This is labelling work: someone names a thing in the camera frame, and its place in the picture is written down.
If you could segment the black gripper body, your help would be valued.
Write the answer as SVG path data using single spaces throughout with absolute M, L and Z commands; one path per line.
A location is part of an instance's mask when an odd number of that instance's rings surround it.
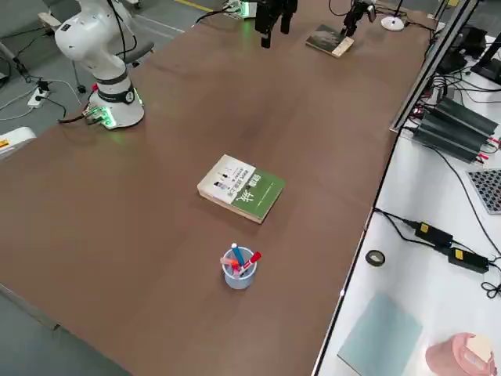
M 356 24 L 361 20 L 363 14 L 367 10 L 367 1 L 353 0 L 347 15 L 344 18 L 344 24 Z
M 297 12 L 297 0 L 261 0 L 256 4 L 256 17 L 293 16 Z

